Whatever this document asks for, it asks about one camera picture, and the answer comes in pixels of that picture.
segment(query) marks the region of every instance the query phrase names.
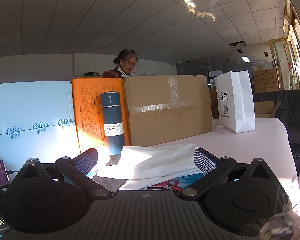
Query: bottle label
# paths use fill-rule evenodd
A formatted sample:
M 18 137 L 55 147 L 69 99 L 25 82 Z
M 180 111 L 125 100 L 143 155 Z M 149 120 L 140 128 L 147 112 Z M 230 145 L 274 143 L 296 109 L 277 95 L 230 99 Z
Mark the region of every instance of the bottle label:
M 106 136 L 116 136 L 123 134 L 123 123 L 104 124 Z

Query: white towel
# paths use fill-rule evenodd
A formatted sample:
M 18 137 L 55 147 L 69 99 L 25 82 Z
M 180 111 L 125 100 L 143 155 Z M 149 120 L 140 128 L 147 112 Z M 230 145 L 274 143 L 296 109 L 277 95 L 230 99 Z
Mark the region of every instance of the white towel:
M 140 189 L 180 176 L 201 173 L 194 164 L 194 144 L 159 148 L 123 147 L 117 165 L 100 167 L 98 176 L 128 179 L 122 189 Z

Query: black leather chair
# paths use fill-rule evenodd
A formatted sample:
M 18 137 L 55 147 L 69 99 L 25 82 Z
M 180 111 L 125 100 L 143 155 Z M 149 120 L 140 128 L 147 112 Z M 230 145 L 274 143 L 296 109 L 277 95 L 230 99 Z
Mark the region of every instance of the black leather chair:
M 300 131 L 300 90 L 283 90 L 268 93 L 253 94 L 253 101 L 281 101 L 275 117 L 277 117 L 286 128 L 294 128 Z M 297 168 L 300 172 L 300 145 L 291 145 L 291 152 Z

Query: blue thermos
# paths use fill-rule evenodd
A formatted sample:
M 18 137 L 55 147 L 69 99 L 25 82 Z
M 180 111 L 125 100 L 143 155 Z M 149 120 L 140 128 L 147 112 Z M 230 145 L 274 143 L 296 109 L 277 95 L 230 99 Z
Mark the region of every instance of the blue thermos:
M 102 93 L 99 97 L 101 97 L 102 102 L 101 107 L 106 143 L 110 153 L 109 164 L 117 164 L 120 159 L 119 154 L 121 154 L 121 150 L 125 146 L 120 94 L 119 92 L 111 91 Z M 100 106 L 96 104 L 99 97 L 94 100 L 95 106 Z

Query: qr code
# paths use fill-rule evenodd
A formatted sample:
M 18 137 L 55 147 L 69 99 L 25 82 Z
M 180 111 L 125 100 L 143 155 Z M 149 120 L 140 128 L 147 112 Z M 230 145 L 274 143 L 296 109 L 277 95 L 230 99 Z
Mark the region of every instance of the qr code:
M 223 105 L 223 113 L 228 114 L 228 105 Z

